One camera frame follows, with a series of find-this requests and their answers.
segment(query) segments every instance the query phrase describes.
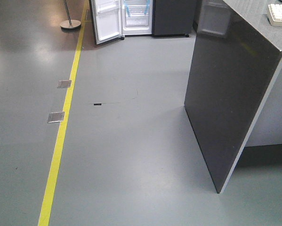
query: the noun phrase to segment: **gray floor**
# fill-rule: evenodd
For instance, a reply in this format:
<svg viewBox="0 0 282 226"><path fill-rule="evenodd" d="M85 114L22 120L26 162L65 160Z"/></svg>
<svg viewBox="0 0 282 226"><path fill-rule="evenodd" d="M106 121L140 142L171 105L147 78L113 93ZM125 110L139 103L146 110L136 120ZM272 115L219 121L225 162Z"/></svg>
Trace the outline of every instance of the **gray floor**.
<svg viewBox="0 0 282 226"><path fill-rule="evenodd" d="M63 19L62 1L0 1L0 226L37 225L58 129L46 120L78 38ZM183 107L194 41L95 47L87 23L51 226L282 226L282 164L240 167L216 194Z"/></svg>

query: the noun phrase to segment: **refrigerator shelf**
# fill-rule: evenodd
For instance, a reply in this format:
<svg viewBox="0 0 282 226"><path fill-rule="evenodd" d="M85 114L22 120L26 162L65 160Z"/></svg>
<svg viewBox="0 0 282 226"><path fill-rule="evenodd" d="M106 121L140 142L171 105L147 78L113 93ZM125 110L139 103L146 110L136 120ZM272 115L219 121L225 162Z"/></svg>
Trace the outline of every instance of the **refrigerator shelf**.
<svg viewBox="0 0 282 226"><path fill-rule="evenodd" d="M120 8L119 0L106 2L97 6L97 14L105 13L119 8Z"/></svg>

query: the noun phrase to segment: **metal stanchion base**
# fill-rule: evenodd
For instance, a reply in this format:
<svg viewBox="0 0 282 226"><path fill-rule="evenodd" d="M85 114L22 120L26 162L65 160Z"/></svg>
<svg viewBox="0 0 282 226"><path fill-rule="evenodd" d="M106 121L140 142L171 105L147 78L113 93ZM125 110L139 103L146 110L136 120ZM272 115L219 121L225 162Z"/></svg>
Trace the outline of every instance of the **metal stanchion base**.
<svg viewBox="0 0 282 226"><path fill-rule="evenodd" d="M79 20L71 20L72 25L68 20L65 20L60 23L61 28L63 29L75 29L81 26L81 22Z"/></svg>

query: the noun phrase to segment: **stanchion pole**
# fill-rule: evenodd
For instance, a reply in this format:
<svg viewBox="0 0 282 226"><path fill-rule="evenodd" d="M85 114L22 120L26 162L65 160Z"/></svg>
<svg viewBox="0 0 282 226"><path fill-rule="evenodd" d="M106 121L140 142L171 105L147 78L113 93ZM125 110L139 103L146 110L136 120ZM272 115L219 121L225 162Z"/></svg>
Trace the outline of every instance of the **stanchion pole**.
<svg viewBox="0 0 282 226"><path fill-rule="evenodd" d="M68 20L65 20L60 23L61 28L63 29L75 29L81 26L81 22L79 20L71 20L69 8L67 7L66 0L64 0L64 6L67 14Z"/></svg>

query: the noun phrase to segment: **metal floor plate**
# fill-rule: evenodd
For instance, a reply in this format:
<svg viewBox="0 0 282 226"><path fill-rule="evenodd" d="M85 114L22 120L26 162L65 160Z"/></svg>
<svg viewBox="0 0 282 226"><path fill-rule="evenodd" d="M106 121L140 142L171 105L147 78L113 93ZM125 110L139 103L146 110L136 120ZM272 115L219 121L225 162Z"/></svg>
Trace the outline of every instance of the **metal floor plate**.
<svg viewBox="0 0 282 226"><path fill-rule="evenodd" d="M62 122L64 120L64 112L52 112L48 115L48 123Z"/></svg>
<svg viewBox="0 0 282 226"><path fill-rule="evenodd" d="M71 87L72 80L60 80L57 88L69 88Z"/></svg>

